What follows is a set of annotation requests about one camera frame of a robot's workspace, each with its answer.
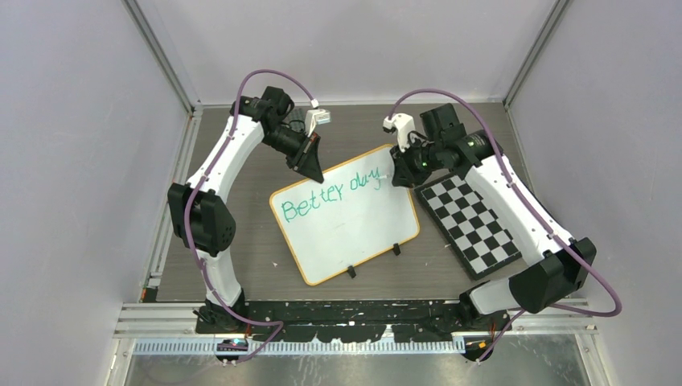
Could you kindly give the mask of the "yellow framed whiteboard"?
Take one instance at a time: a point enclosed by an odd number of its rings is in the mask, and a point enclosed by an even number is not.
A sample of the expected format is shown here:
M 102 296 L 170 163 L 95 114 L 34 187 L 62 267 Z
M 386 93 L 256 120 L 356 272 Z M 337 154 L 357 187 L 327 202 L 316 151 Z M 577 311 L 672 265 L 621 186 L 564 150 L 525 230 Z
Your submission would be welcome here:
M 394 187 L 389 144 L 324 171 L 323 183 L 304 179 L 269 197 L 293 259 L 310 286 L 391 252 L 419 235 L 409 189 Z

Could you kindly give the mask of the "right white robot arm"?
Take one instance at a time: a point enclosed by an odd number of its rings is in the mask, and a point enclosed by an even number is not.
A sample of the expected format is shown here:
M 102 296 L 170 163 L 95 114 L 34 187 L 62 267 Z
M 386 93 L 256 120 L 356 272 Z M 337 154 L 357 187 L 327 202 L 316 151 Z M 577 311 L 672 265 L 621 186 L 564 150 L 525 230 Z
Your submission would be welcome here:
M 420 115 L 424 131 L 413 117 L 392 113 L 382 128 L 394 133 L 390 150 L 392 185 L 418 188 L 436 170 L 448 170 L 461 181 L 455 195 L 447 188 L 430 194 L 438 201 L 432 210 L 465 257 L 480 262 L 499 253 L 519 253 L 524 270 L 510 277 L 486 281 L 458 298 L 459 319 L 479 330 L 491 314 L 521 309 L 532 314 L 577 292 L 585 284 L 596 257 L 587 237 L 574 238 L 555 222 L 513 173 L 511 163 L 487 129 L 467 133 L 454 106 L 445 104 Z

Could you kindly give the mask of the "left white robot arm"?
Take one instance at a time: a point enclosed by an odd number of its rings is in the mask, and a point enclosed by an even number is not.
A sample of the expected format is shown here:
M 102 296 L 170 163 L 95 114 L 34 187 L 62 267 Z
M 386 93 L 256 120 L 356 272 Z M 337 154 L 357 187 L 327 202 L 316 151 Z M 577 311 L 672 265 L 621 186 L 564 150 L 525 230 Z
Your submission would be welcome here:
M 173 233 L 191 250 L 206 285 L 198 314 L 228 333 L 240 331 L 247 320 L 230 251 L 236 221 L 227 201 L 250 154 L 264 144 L 283 154 L 289 169 L 317 183 L 324 180 L 318 158 L 321 138 L 314 130 L 330 122 L 331 114 L 311 101 L 301 127 L 296 127 L 288 120 L 294 106 L 287 93 L 272 86 L 260 97 L 239 96 L 203 164 L 185 183 L 172 183 L 167 191 Z

